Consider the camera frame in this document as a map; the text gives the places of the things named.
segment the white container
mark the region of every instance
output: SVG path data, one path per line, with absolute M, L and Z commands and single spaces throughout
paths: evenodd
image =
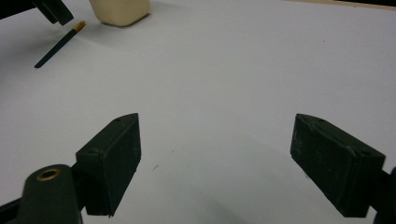
M 128 26 L 149 14 L 149 0 L 90 0 L 99 21 Z

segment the paintbrush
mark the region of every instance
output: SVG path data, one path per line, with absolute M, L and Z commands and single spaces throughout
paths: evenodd
M 74 35 L 85 26 L 85 21 L 79 22 L 67 35 L 65 35 L 41 60 L 35 65 L 35 68 L 43 66 L 59 49 L 61 49 Z

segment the paintbrush bristles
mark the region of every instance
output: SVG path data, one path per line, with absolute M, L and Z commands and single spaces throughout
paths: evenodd
M 85 26 L 85 21 L 81 21 L 81 22 L 79 22 L 73 29 L 76 31 L 76 32 L 78 32 L 78 31 L 80 31 L 81 29 L 82 29 L 82 27 L 84 27 Z

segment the black object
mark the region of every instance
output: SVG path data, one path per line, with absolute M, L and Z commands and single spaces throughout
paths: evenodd
M 138 115 L 111 121 L 77 152 L 77 163 L 32 173 L 22 197 L 0 207 L 0 223 L 78 224 L 80 210 L 114 216 L 140 162 Z
M 35 65 L 40 68 L 46 63 L 58 50 L 60 50 L 69 40 L 73 38 L 85 26 L 85 21 L 79 22 L 69 33 L 67 33 L 44 57 Z
M 51 22 L 61 25 L 73 20 L 73 15 L 62 0 L 4 0 L 0 7 L 0 20 L 37 7 Z
M 336 0 L 336 1 L 363 3 L 363 4 L 386 6 L 386 7 L 396 7 L 395 0 Z
M 382 171 L 385 155 L 324 119 L 297 114 L 290 154 L 344 217 L 396 223 L 396 169 Z

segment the white background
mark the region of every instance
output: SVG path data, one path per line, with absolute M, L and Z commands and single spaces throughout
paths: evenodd
M 0 21 L 0 204 L 112 119 L 139 113 L 142 161 L 116 215 L 85 223 L 373 223 L 343 218 L 290 157 L 296 113 L 396 165 L 396 12 L 280 0 L 156 0 L 127 28 L 37 10 Z M 76 23 L 87 26 L 40 69 Z

